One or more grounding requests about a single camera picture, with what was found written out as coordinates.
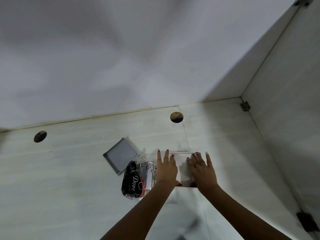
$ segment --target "label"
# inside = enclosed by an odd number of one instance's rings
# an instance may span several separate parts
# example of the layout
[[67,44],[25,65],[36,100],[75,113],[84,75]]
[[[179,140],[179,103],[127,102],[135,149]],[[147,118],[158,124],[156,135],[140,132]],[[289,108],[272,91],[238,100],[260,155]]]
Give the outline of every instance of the label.
[[152,187],[156,184],[156,181],[157,181],[157,169],[158,169],[158,166],[154,166],[153,176],[152,176]]
[[153,161],[148,161],[146,166],[146,190],[151,190],[153,184]]

